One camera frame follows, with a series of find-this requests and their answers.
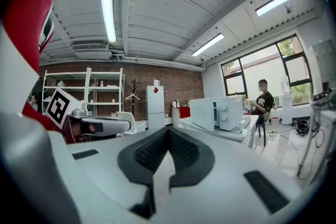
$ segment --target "red brick wall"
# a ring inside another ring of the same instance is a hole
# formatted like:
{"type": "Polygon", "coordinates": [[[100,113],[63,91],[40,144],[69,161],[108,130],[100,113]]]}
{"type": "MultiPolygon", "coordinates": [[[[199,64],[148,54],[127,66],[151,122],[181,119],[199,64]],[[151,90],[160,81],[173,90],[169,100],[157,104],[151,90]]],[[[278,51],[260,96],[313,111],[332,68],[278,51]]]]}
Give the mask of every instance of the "red brick wall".
{"type": "MultiPolygon", "coordinates": [[[[171,116],[172,102],[176,99],[180,100],[180,105],[188,103],[189,98],[204,98],[202,75],[200,72],[188,71],[184,69],[176,69],[169,67],[159,67],[150,65],[136,65],[136,64],[118,64],[115,63],[62,63],[58,65],[42,66],[39,69],[39,75],[44,77],[45,71],[48,73],[57,72],[82,72],[86,71],[87,67],[91,67],[92,71],[97,72],[118,72],[120,68],[123,69],[125,74],[125,97],[131,95],[131,90],[126,87],[126,84],[132,86],[131,80],[136,79],[140,81],[136,91],[136,96],[140,100],[135,101],[134,104],[134,117],[137,121],[146,119],[146,87],[154,85],[154,79],[160,81],[160,86],[164,87],[164,110],[165,114],[171,116]]],[[[67,86],[84,86],[85,80],[65,80],[67,86]]],[[[112,81],[104,81],[104,85],[113,85],[112,81]]],[[[78,100],[83,100],[83,92],[70,92],[78,100]]],[[[112,92],[98,92],[98,102],[112,102],[115,99],[118,102],[118,94],[112,92]]],[[[125,101],[125,111],[132,112],[132,101],[125,101]]],[[[98,115],[110,115],[111,112],[117,111],[118,107],[114,105],[100,105],[97,106],[98,115]]]]}

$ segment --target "ceiling light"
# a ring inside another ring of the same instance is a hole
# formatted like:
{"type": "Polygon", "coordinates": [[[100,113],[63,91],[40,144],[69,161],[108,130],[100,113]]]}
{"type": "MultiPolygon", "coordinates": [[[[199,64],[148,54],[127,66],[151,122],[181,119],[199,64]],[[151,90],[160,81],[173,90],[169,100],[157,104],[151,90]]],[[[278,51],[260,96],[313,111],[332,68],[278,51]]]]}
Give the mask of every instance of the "ceiling light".
{"type": "Polygon", "coordinates": [[[103,18],[107,38],[110,43],[116,43],[117,39],[116,39],[116,31],[114,28],[113,0],[101,0],[101,9],[103,11],[103,18]]]}
{"type": "Polygon", "coordinates": [[[206,49],[210,48],[213,44],[216,44],[217,42],[219,42],[223,38],[224,38],[224,36],[222,34],[219,34],[219,35],[215,36],[212,40],[210,40],[209,42],[204,44],[201,48],[199,48],[197,51],[195,51],[192,54],[192,56],[197,56],[197,55],[201,54],[206,49]]]}
{"type": "Polygon", "coordinates": [[[260,8],[256,9],[258,16],[270,11],[271,9],[279,6],[280,4],[286,2],[287,0],[271,0],[267,2],[265,5],[261,6],[260,8]]]}

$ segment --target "white ceiling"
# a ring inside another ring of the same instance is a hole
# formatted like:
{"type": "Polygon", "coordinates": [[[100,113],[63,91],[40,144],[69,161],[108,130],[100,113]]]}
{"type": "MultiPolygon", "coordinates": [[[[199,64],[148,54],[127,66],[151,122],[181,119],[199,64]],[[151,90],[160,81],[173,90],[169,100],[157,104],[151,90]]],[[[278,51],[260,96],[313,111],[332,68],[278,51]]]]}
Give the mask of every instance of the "white ceiling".
{"type": "MultiPolygon", "coordinates": [[[[117,43],[127,56],[200,65],[249,39],[286,23],[316,7],[317,0],[290,0],[258,17],[255,9],[269,0],[249,0],[204,31],[220,12],[241,0],[114,0],[117,43]],[[218,33],[225,38],[198,57],[192,52],[218,33]],[[200,38],[191,43],[197,34],[200,38]]],[[[71,60],[73,42],[107,41],[100,0],[54,0],[55,32],[42,60],[71,60]]]]}

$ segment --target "black window frame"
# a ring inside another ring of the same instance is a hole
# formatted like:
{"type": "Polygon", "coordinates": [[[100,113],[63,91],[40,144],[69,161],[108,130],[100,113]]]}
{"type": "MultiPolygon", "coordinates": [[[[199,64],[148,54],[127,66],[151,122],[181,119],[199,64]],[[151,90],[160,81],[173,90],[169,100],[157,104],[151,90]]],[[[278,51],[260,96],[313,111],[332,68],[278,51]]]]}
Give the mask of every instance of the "black window frame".
{"type": "MultiPolygon", "coordinates": [[[[225,91],[226,91],[226,96],[230,96],[230,95],[236,95],[236,94],[245,94],[245,96],[248,96],[247,94],[247,88],[246,88],[246,82],[245,82],[245,76],[244,76],[244,69],[243,69],[243,66],[242,66],[242,63],[240,61],[241,58],[245,57],[245,56],[248,56],[248,55],[251,55],[251,54],[254,54],[260,50],[264,50],[268,47],[271,47],[271,46],[276,46],[277,47],[277,50],[280,54],[280,58],[282,60],[282,65],[283,65],[283,68],[285,70],[285,74],[286,76],[288,77],[288,81],[289,81],[289,88],[292,88],[292,87],[295,87],[295,86],[299,86],[299,85],[303,85],[303,84],[307,84],[307,83],[310,83],[311,85],[311,91],[313,90],[313,82],[312,82],[312,79],[311,79],[311,72],[310,72],[310,68],[309,68],[309,64],[308,64],[308,61],[307,61],[307,56],[306,54],[304,53],[304,50],[303,50],[303,47],[302,47],[302,44],[300,42],[300,39],[298,38],[297,35],[291,35],[287,38],[283,38],[281,40],[278,40],[278,41],[275,41],[273,42],[272,44],[270,45],[267,45],[265,47],[262,47],[260,49],[257,49],[257,50],[254,50],[252,52],[249,52],[248,54],[245,54],[245,55],[242,55],[240,57],[237,57],[235,58],[234,60],[231,60],[231,61],[228,61],[228,62],[225,62],[223,64],[220,65],[221,69],[222,69],[222,74],[223,74],[223,78],[224,78],[224,86],[225,86],[225,91]],[[297,53],[297,54],[294,54],[294,55],[291,55],[291,56],[287,56],[287,57],[283,57],[281,51],[280,51],[280,48],[279,48],[279,43],[285,41],[285,40],[288,40],[288,39],[291,39],[291,38],[294,38],[296,37],[300,43],[300,46],[302,48],[302,51],[297,53]],[[303,79],[303,80],[299,80],[299,81],[294,81],[294,82],[291,82],[290,81],[290,77],[289,77],[289,72],[288,72],[288,69],[287,69],[287,65],[286,65],[286,62],[287,61],[290,61],[290,60],[294,60],[294,59],[297,59],[297,58],[300,58],[300,57],[303,57],[305,62],[306,62],[306,65],[307,65],[307,68],[308,68],[308,72],[309,72],[309,79],[303,79]],[[230,62],[233,62],[233,61],[236,61],[238,60],[239,61],[239,65],[240,65],[240,72],[237,72],[237,73],[233,73],[233,74],[230,74],[230,75],[227,75],[225,76],[224,75],[224,72],[223,72],[223,65],[226,65],[227,63],[230,63],[230,62]],[[227,90],[227,84],[226,84],[226,79],[229,79],[229,78],[233,78],[233,77],[237,77],[237,76],[242,76],[242,79],[243,79],[243,84],[244,84],[244,92],[236,92],[236,93],[230,93],[228,94],[228,90],[227,90]]],[[[293,106],[298,106],[298,105],[305,105],[305,104],[309,104],[309,102],[306,102],[306,103],[301,103],[301,104],[293,104],[293,106]]]]}

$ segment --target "coat rack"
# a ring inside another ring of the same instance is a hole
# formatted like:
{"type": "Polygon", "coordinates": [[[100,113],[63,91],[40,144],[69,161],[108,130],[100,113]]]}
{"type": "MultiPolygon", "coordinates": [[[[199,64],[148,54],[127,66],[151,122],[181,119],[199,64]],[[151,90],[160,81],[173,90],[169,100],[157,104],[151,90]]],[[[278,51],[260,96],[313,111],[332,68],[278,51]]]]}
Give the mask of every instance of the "coat rack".
{"type": "Polygon", "coordinates": [[[135,100],[140,100],[138,97],[136,97],[134,94],[135,94],[135,90],[138,88],[138,84],[140,83],[140,81],[139,82],[136,82],[136,79],[134,79],[134,80],[131,80],[131,83],[133,84],[133,87],[130,87],[130,86],[128,86],[127,85],[127,87],[128,88],[130,88],[131,89],[131,91],[132,91],[132,94],[129,96],[129,97],[127,97],[126,99],[131,99],[132,100],[132,114],[133,114],[133,116],[134,116],[134,101],[135,100]]]}

